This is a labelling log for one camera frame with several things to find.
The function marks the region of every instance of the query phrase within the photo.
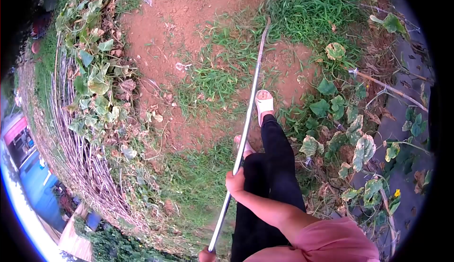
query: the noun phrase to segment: black pants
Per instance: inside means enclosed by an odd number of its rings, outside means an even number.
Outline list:
[[[272,115],[263,118],[262,141],[265,153],[254,153],[243,162],[244,190],[291,204],[305,212],[301,190],[295,177],[292,147]],[[270,226],[238,203],[231,262],[242,262],[264,248],[289,244],[279,229]]]

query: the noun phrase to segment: foot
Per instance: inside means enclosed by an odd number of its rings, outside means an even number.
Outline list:
[[[257,92],[256,99],[258,99],[258,100],[273,99],[273,96],[271,95],[271,93],[269,93],[266,90],[259,90]],[[268,115],[268,114],[273,115],[274,110],[262,111],[260,113],[260,116],[259,116],[260,117],[260,120],[259,120],[260,127],[262,126],[264,116]]]
[[[233,142],[236,144],[237,148],[240,145],[240,141],[241,141],[241,135],[235,136],[235,138],[233,138]],[[253,150],[253,148],[251,147],[249,142],[246,141],[246,145],[244,146],[243,157],[246,158],[249,155],[252,155],[253,153],[255,153],[255,151]]]

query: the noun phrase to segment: blue wall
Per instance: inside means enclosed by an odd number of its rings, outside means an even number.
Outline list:
[[[55,175],[50,175],[43,186],[48,174],[48,168],[40,168],[39,153],[34,152],[20,169],[20,180],[24,186],[27,198],[35,212],[57,231],[62,232],[66,222],[61,218],[59,204],[52,187],[57,182]]]

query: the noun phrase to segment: metal pole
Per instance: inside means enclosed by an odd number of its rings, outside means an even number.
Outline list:
[[[262,41],[260,42],[260,50],[258,52],[257,65],[256,65],[255,73],[254,73],[254,80],[253,80],[253,86],[251,88],[251,95],[249,97],[249,104],[247,105],[246,121],[244,122],[243,134],[241,134],[241,141],[240,141],[240,145],[238,147],[238,154],[236,155],[235,165],[233,166],[234,175],[236,174],[236,172],[238,172],[238,168],[240,168],[241,158],[242,158],[243,152],[244,152],[244,146],[246,145],[247,134],[249,132],[249,124],[251,123],[251,116],[253,113],[255,94],[257,91],[258,76],[260,73],[260,62],[262,61],[262,54],[263,54],[263,45],[265,43],[266,33],[268,32],[270,23],[271,23],[271,19],[268,17],[268,21],[266,23],[265,30],[263,31],[263,34],[262,34]],[[230,192],[227,191],[226,198],[225,198],[224,204],[223,204],[223,208],[221,209],[221,213],[219,215],[218,223],[216,224],[216,228],[214,229],[213,237],[211,238],[210,245],[208,246],[209,252],[213,252],[213,250],[214,250],[214,246],[216,244],[219,233],[221,232],[221,228],[223,226],[223,222],[224,222],[224,219],[225,219],[225,216],[227,213],[227,209],[228,209],[228,206],[230,203],[230,198],[231,198]]]

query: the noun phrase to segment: leg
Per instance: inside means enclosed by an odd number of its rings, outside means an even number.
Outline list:
[[[262,141],[268,158],[268,184],[271,191],[269,198],[291,204],[304,212],[304,200],[295,177],[295,156],[281,125],[275,117],[267,114],[263,117]]]
[[[270,188],[264,173],[265,154],[253,153],[244,162],[244,190],[261,197],[268,197]],[[263,241],[264,221],[240,203],[236,207],[235,233],[231,246],[231,261],[242,262],[257,251],[266,248]]]

